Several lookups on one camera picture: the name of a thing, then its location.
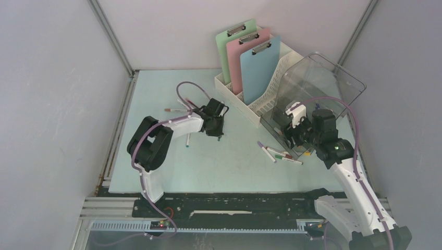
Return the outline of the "white file organizer rack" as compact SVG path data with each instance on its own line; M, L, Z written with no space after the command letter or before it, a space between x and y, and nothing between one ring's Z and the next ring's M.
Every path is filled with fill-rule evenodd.
M240 94L235 95L232 92L231 83L224 83L223 73L215 77L215 88L256 127L259 127L261 117L270 111L276 103L277 92L284 73L302 58L303 57L299 53L280 41L279 62L270 83L265 93L250 105L244 103L243 91Z

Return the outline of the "green clipboard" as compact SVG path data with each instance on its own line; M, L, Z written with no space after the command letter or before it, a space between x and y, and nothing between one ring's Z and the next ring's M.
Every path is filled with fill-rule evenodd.
M251 34L255 31L256 31L256 20L250 19L228 28L227 30L219 33L215 37L225 84L231 82L230 71L228 66L228 57L227 57L227 47L226 47L227 43L235 39L238 39L240 37Z

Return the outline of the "green cap marker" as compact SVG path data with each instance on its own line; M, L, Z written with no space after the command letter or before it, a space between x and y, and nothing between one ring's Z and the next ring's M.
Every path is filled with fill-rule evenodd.
M275 155L275 158L276 159L280 159L280 160L284 160L284 161L288 161L288 162L291 162L291 163L295 163L295 164L298 164L298 165L302 165L303 164L303 162L301 162L301 161L294 160L294 159L288 158L288 157L283 157L283 156L280 156L280 155Z

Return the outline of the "teal cap marker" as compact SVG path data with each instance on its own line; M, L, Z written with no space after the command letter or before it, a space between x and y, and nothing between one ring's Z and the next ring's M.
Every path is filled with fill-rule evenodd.
M190 139L191 139L191 134L187 134L187 139L186 139L186 147L190 147Z

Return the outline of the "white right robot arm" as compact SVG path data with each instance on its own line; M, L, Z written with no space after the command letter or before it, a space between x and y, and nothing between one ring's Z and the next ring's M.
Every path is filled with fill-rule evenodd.
M304 213L330 222L348 241L350 249L407 249L412 235L400 227L382 206L369 185L352 144L339 137L336 117L329 109L310 116L305 106L288 108L291 121L285 137L296 146L308 145L341 185L353 211L349 212L331 195L313 197L303 203Z

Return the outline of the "blue clipboard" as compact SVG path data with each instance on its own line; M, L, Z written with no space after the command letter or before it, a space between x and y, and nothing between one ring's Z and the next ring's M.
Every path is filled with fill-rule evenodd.
M244 52L240 56L243 99L246 105L261 97L279 62L280 36Z

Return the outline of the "pink clipboard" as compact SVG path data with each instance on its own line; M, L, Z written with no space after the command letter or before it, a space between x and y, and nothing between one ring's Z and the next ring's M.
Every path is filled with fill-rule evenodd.
M271 29L264 28L251 34L237 38L226 44L230 83L232 92L238 95L242 92L242 76L240 56L246 51L270 39Z

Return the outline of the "clear grey drawer box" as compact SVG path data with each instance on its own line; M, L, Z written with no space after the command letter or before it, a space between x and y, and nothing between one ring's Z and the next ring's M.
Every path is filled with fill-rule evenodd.
M290 67L283 75L273 108L261 117L261 124L271 133L277 142L293 158L298 159L304 152L310 150L306 144L300 147L289 148L284 136L277 134L274 128L282 133L291 118L285 114L287 107L294 102L308 100L306 115L311 117L315 109L330 109L336 117L336 122L345 121L347 127L351 126L347 117L347 109L337 101L328 100L334 97L350 105L366 90L366 84L325 55L315 52L301 59Z

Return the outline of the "purple cap marker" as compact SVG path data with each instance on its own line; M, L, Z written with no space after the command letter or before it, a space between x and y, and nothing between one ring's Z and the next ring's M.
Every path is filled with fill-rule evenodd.
M270 154L270 152L265 148L265 146L260 141L257 141L257 144L273 163L277 163L277 160Z

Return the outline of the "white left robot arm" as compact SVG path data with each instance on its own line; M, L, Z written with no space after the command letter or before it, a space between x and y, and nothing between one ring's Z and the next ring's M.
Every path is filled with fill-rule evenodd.
M229 107L211 98L208 104L188 108L181 117L159 121L152 116L145 117L127 146L132 168L138 172L142 196L147 199L144 209L152 217L158 217L165 210L160 199L164 195L160 166L164 163L172 140L191 133L205 133L222 138L224 115Z

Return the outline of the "dark red gel pen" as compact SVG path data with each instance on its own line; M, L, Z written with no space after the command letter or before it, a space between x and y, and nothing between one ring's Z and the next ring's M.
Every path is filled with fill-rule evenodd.
M192 102L191 100L189 100L189 99L185 99L186 100L186 102L188 102L192 107L194 107L194 108L199 108L194 102Z

